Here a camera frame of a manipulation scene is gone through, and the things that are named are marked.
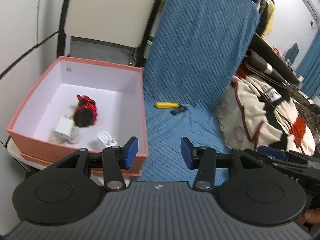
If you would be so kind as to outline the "person hand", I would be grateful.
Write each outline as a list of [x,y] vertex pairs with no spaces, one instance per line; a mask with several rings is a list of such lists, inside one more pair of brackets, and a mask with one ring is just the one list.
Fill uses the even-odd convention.
[[297,222],[304,230],[308,231],[308,228],[304,225],[318,224],[320,223],[320,208],[306,210],[298,219]]

